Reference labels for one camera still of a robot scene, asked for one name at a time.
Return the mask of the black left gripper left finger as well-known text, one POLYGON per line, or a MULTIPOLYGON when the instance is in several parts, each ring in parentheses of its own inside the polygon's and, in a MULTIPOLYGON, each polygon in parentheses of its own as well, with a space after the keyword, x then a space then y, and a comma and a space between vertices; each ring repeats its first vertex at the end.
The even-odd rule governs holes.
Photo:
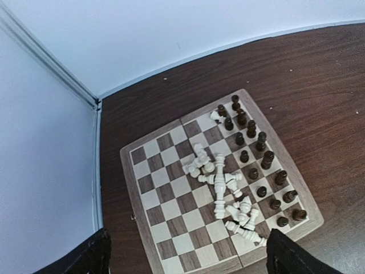
POLYGON ((35 273, 109 273, 111 237, 102 228, 71 252, 35 273))

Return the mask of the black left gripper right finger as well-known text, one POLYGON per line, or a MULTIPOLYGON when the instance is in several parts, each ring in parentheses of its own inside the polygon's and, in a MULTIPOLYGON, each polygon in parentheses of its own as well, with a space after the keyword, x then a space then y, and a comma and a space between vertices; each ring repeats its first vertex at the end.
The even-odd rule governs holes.
POLYGON ((268 274, 335 274, 337 269, 318 260, 278 229, 272 229, 266 246, 268 274))

